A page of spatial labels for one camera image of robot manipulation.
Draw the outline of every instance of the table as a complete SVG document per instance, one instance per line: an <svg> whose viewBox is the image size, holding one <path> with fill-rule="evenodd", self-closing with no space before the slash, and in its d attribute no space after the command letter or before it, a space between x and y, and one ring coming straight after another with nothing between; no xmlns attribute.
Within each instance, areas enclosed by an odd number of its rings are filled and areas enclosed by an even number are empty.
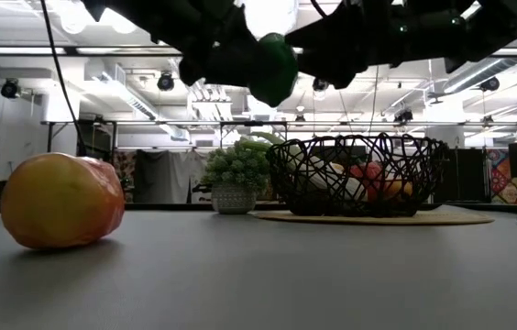
<svg viewBox="0 0 517 330"><path fill-rule="evenodd" d="M517 223L307 225L128 212L88 248L0 224L0 329L517 329Z"/></svg>

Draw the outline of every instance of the ceiling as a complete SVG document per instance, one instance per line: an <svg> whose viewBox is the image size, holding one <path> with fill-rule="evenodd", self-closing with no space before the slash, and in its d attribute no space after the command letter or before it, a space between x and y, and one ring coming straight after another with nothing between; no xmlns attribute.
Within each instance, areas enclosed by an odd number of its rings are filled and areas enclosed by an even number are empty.
<svg viewBox="0 0 517 330"><path fill-rule="evenodd" d="M331 12L339 0L319 0L326 12ZM121 34L109 26L88 26L79 34L66 33L61 27L57 12L51 12L54 37L58 45L103 46L103 45L143 45L150 46L149 34L137 29L130 34ZM310 0L300 0L296 28L314 22L319 18L310 4ZM48 45L44 20L40 12L39 1L0 0L0 44L4 45ZM85 65L85 59L63 59L64 75L72 71L74 66ZM171 71L166 58L106 58L108 66L119 64L126 70L127 83L137 90L150 104L171 119L186 119L185 106L188 100L188 89L178 79L175 88L170 92L161 92L156 82L161 71ZM474 63L466 64L452 76L459 74ZM0 67L53 68L52 59L43 58L0 58ZM501 87L494 93L466 90L449 98L456 98L464 105L466 119L480 119L484 114L517 105L517 66L497 75ZM324 100L314 100L312 89L313 77L301 75L291 97L277 109L277 118L292 120L297 115L297 107L304 108L306 120L338 121L348 118L354 120L370 120L375 112L375 120L381 120L381 114L390 121L393 113L403 105L413 110L415 119L423 116L425 102L423 89L435 82L434 88L447 80L443 60L421 60L403 63L400 67L389 69L383 65L370 67L357 75L356 79L344 90L337 91L330 87ZM117 95L99 88L95 82L77 82L83 94L91 101L82 102L82 112L100 113L109 118L131 119L132 109ZM232 100L232 115L242 116L247 110L246 96L248 90L237 87L225 87L225 93ZM504 121L517 121L517 112L513 112Z"/></svg>

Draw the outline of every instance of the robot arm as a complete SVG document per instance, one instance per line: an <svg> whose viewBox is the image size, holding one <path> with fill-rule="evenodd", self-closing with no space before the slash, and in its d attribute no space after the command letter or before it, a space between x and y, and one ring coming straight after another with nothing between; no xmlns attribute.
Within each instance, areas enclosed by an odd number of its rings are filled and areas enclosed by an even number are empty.
<svg viewBox="0 0 517 330"><path fill-rule="evenodd" d="M282 92L257 97L271 106L291 94L293 79L288 74L281 83L280 75L290 63L266 56L264 44L248 31L244 7L233 0L82 1L96 20L109 7L150 33L153 42L179 50L186 84L204 77L207 83L272 85ZM465 19L461 15L474 0L404 0L403 5L343 0L331 15L285 37L289 52L303 49L291 66L336 89L346 88L370 65L445 58L447 71L453 72L517 39L517 0L478 2L481 8Z"/></svg>

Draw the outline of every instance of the woven placemat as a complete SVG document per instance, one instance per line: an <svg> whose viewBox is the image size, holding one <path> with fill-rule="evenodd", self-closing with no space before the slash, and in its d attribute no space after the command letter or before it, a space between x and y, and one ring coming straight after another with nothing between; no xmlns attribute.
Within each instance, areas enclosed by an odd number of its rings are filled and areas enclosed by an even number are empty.
<svg viewBox="0 0 517 330"><path fill-rule="evenodd" d="M454 226L488 224L494 219L483 214L446 213L435 211L420 211L412 217L344 217L344 216L298 216L291 213L260 213L255 214L259 219L316 223L316 224L347 224L347 225L389 225L389 226Z"/></svg>

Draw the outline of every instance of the black wire basket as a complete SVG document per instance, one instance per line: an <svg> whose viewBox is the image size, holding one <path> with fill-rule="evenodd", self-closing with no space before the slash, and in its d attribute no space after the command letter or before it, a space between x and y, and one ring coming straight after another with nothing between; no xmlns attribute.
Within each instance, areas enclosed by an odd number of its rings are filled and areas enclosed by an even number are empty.
<svg viewBox="0 0 517 330"><path fill-rule="evenodd" d="M289 140L267 159L295 215L388 217L415 215L442 182L447 152L435 139L382 133Z"/></svg>

